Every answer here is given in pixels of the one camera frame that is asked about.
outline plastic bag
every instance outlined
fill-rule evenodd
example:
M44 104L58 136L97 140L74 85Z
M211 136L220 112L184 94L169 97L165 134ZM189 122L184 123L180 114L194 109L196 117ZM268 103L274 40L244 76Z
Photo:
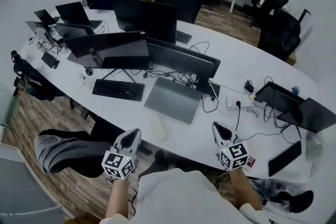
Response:
M308 132L307 137L306 160L309 162L319 161L324 155L326 144L323 141L322 133Z
M297 196L306 191L304 184L296 184L278 179L251 179L250 181L264 200L271 202L272 205L283 212L290 212L290 204L289 201L278 197L280 192Z

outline gray laptop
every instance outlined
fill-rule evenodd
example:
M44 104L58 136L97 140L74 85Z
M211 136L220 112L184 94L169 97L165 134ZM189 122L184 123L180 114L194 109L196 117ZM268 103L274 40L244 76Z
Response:
M178 82L158 77L145 107L191 124L202 93Z

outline computer mouse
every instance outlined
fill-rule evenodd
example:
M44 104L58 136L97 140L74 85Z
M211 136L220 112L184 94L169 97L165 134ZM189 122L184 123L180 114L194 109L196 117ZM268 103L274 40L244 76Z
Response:
M58 67L58 64L59 64L59 61L57 60L57 61L54 63L53 68L56 69L56 68Z
M85 69L85 72L86 72L86 74L87 74L88 76L90 76L90 75L93 74L93 71L92 71L91 68L87 68L87 69Z

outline oval conference table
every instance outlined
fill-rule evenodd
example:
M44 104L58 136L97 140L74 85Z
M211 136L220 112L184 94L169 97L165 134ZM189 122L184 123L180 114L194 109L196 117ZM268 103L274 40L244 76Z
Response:
M86 10L86 13L90 20L103 19L105 21L102 23L105 25L105 33L108 31L110 33L121 32L114 11ZM58 13L53 12L52 16L58 16ZM97 34L101 34L103 29L99 26L95 31ZM205 113L202 102L200 102L194 120L190 125L159 114L144 106L156 81L156 78L144 79L144 71L141 71L137 76L132 76L137 83L145 84L142 101L135 102L93 95L92 89L95 80L101 79L110 70L94 69L93 75L88 77L83 66L67 60L70 52L59 53L58 55L52 54L60 61L57 69L50 69L41 60L43 52L37 48L36 42L29 45L27 41L21 49L20 55L66 95L110 123L124 130L139 128L142 131L143 140L179 156L222 170L224 168L215 156L216 144L212 134L212 123L218 121L235 128L238 120L238 109L228 110L225 105L225 98L227 95L244 93L243 87L247 80L251 80L254 87L260 89L264 85L265 78L270 76L275 83L286 89L299 86L301 89L300 96L303 98L317 99L316 83L278 58L243 41L200 26L178 21L177 29L193 36L188 45L178 45L189 48L192 44L208 41L210 46L206 54L221 60L219 69L212 79L214 83L221 85L218 109L212 113ZM204 52L207 44L199 44L197 48L200 52ZM154 69L169 70L162 66L154 66ZM113 74L115 77L109 76L107 79L130 81L130 78L124 72L116 74L117 72ZM216 104L216 101L204 98L205 110L214 109ZM282 135L255 135L256 133L276 134L279 133L279 129L275 129L272 119L267 123L264 122L262 109L257 107L251 109L258 112L260 117L256 118L253 113L248 113L246 109L242 109L238 127L239 137L243 140L247 139L250 153L256 159L253 168L246 171L246 175L268 178L268 161L291 146L288 142L295 143L300 138L293 126L287 128L283 133L288 142ZM164 139L160 139L155 134L153 119L161 122L166 134ZM307 131L300 131L302 134L302 152L305 152ZM283 170L273 175L272 178L305 183L308 181L310 171L311 163L307 162L305 155L302 154Z

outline desk leg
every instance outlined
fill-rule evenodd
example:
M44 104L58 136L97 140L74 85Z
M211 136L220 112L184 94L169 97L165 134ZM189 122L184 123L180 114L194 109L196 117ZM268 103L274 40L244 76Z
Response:
M231 8L230 8L230 13L232 13L233 7L235 5L236 0L232 0L231 2Z

